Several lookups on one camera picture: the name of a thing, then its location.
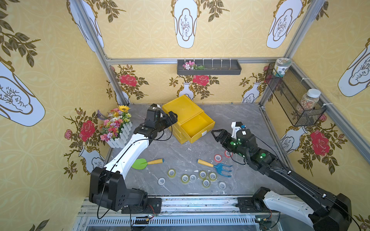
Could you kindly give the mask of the yellow tape roll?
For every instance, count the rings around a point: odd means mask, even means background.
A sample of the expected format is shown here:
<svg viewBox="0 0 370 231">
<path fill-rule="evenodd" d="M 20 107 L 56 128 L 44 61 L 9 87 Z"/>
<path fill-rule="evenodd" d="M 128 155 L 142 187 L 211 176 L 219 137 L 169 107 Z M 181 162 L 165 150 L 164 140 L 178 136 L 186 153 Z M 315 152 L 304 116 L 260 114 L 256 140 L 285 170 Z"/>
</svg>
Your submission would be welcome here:
<svg viewBox="0 0 370 231">
<path fill-rule="evenodd" d="M 216 180 L 217 180 L 217 174 L 216 174 L 215 172 L 210 172 L 210 173 L 209 173 L 209 180 L 210 180 L 211 182 L 216 181 Z"/>
<path fill-rule="evenodd" d="M 201 171 L 199 172 L 199 178 L 200 178 L 200 179 L 202 179 L 202 180 L 205 180 L 205 179 L 207 178 L 207 173 L 206 173 L 206 171 L 201 170 Z"/>
<path fill-rule="evenodd" d="M 168 175 L 169 178 L 174 178 L 176 176 L 175 169 L 173 169 L 173 168 L 169 169 L 168 172 L 167 172 L 167 175 Z"/>
<path fill-rule="evenodd" d="M 211 182 L 208 179 L 204 179 L 202 181 L 202 185 L 203 185 L 204 188 L 209 188 L 210 185 L 211 185 Z"/>
<path fill-rule="evenodd" d="M 183 174 L 183 175 L 181 176 L 181 182 L 182 182 L 183 184 L 187 184 L 187 183 L 189 183 L 189 181 L 190 181 L 190 176 L 189 176 L 189 175 L 187 175 L 187 174 Z"/>
</svg>

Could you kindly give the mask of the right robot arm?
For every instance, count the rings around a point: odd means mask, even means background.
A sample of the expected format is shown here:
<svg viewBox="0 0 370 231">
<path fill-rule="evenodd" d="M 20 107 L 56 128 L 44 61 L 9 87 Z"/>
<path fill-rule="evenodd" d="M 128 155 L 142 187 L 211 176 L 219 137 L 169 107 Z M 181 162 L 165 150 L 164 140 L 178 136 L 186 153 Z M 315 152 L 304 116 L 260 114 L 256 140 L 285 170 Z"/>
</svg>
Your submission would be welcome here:
<svg viewBox="0 0 370 231">
<path fill-rule="evenodd" d="M 255 203 L 295 218 L 315 231 L 348 230 L 353 219 L 347 196 L 334 195 L 291 170 L 275 155 L 260 148 L 249 129 L 242 128 L 235 135 L 224 129 L 212 130 L 211 134 L 226 151 L 243 157 L 250 168 L 277 181 L 300 198 L 296 201 L 262 187 L 254 195 Z"/>
</svg>

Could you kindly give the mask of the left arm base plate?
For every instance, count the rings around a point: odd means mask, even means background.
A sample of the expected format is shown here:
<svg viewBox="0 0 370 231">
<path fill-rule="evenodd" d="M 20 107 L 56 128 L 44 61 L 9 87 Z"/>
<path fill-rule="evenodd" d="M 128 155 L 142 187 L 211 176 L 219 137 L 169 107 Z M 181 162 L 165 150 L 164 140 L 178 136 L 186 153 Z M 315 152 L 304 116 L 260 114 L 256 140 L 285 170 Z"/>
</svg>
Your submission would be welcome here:
<svg viewBox="0 0 370 231">
<path fill-rule="evenodd" d="M 159 197 L 150 197 L 145 199 L 139 205 L 124 206 L 121 214 L 159 214 L 161 213 L 162 199 Z"/>
</svg>

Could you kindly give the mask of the yellow three-drawer cabinet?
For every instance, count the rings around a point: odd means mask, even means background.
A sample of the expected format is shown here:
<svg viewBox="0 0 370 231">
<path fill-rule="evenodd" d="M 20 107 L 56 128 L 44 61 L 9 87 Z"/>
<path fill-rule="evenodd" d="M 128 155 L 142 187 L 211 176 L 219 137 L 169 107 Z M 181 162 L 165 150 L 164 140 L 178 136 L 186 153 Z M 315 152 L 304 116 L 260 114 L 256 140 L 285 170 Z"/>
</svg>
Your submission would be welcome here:
<svg viewBox="0 0 370 231">
<path fill-rule="evenodd" d="M 215 126 L 215 121 L 187 96 L 178 97 L 164 104 L 162 108 L 167 114 L 172 111 L 178 115 L 177 123 L 172 125 L 170 130 L 180 144 L 187 141 L 194 143 Z"/>
</svg>

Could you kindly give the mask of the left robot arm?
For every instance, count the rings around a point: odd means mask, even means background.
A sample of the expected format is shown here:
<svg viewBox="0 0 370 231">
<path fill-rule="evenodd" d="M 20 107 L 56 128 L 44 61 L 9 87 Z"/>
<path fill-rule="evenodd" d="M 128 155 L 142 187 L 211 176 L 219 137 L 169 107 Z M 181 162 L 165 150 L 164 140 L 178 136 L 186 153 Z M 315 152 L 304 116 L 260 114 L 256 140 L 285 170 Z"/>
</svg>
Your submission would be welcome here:
<svg viewBox="0 0 370 231">
<path fill-rule="evenodd" d="M 117 156 L 104 167 L 96 167 L 91 173 L 89 201 L 112 211 L 134 206 L 144 210 L 147 207 L 147 192 L 128 189 L 126 176 L 140 154 L 157 139 L 158 133 L 176 124 L 178 115 L 164 112 L 159 105 L 152 104 L 144 123 L 133 132 L 131 139 Z"/>
</svg>

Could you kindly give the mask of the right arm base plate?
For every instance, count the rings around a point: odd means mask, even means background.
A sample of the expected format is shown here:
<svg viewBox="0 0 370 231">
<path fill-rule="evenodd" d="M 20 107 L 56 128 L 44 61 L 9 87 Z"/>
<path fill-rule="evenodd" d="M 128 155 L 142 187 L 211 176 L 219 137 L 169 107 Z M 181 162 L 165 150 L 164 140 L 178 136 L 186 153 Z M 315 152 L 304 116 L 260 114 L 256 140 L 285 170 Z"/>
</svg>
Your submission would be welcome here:
<svg viewBox="0 0 370 231">
<path fill-rule="evenodd" d="M 262 197 L 238 197 L 235 207 L 240 210 L 240 213 L 276 212 L 275 210 L 268 209 Z"/>
</svg>

